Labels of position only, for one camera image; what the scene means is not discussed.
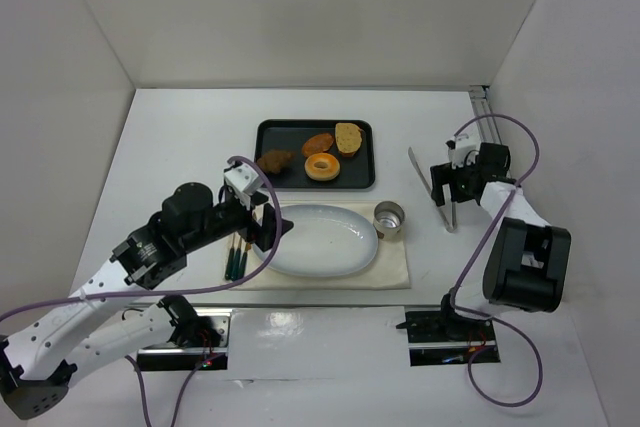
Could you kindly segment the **metal tongs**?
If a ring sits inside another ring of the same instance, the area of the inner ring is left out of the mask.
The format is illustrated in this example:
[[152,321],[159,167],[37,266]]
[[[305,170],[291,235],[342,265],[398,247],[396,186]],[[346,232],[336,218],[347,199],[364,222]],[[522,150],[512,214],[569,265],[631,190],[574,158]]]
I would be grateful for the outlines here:
[[413,149],[411,147],[409,147],[408,150],[407,150],[407,153],[408,153],[408,157],[409,157],[410,163],[413,166],[414,170],[416,171],[416,173],[417,173],[421,183],[423,184],[424,188],[426,189],[426,191],[427,191],[427,193],[429,195],[429,199],[431,200],[431,203],[434,205],[434,208],[436,209],[436,212],[437,212],[438,216],[440,217],[445,230],[448,233],[451,233],[451,234],[455,233],[457,231],[456,206],[454,204],[451,205],[450,216],[447,216],[445,211],[444,211],[444,207],[443,206],[438,206],[435,203],[435,201],[432,199],[433,188],[432,188],[430,182],[428,181],[426,175],[423,173]]

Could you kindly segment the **brown croissant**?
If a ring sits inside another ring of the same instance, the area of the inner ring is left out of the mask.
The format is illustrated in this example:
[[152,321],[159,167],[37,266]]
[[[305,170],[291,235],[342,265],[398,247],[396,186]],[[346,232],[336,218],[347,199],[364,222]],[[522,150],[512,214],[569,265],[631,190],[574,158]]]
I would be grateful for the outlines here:
[[265,174],[278,175],[290,167],[295,156],[294,151],[272,149],[259,157],[256,164]]

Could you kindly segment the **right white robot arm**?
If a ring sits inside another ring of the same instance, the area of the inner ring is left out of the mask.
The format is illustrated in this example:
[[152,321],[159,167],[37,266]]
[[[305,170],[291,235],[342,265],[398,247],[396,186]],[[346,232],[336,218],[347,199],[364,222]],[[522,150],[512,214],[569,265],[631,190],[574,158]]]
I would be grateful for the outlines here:
[[562,300],[571,247],[568,230],[551,225],[509,176],[508,147],[458,135],[446,142],[449,161],[430,168],[435,205],[474,201],[496,223],[481,292],[491,305],[551,313]]

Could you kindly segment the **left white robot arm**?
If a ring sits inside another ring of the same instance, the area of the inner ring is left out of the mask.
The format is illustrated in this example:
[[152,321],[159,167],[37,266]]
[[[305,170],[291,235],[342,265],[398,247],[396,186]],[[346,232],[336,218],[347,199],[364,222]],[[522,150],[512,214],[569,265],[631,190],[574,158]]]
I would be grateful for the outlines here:
[[99,271],[40,320],[1,341],[1,396],[21,420],[58,404],[81,379],[146,346],[184,346],[217,334],[182,294],[158,288],[188,254],[231,234],[271,253],[294,226],[278,202],[255,188],[180,186],[143,227],[117,246]]

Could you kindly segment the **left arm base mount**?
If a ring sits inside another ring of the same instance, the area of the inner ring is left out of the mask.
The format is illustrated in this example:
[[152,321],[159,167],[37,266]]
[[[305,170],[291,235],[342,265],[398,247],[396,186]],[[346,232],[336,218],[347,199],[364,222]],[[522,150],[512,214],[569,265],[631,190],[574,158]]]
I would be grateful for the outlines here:
[[164,343],[142,348],[134,355],[142,372],[226,370],[231,311],[193,307],[182,296],[166,296],[155,304],[169,314],[171,335]]

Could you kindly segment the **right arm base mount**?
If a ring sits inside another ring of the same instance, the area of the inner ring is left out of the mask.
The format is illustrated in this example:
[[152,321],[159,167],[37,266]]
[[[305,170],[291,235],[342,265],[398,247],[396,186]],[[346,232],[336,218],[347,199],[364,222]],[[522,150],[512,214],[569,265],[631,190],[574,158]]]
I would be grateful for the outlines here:
[[464,365],[474,354],[476,363],[501,362],[492,323],[449,307],[406,310],[396,329],[406,334],[412,367]]

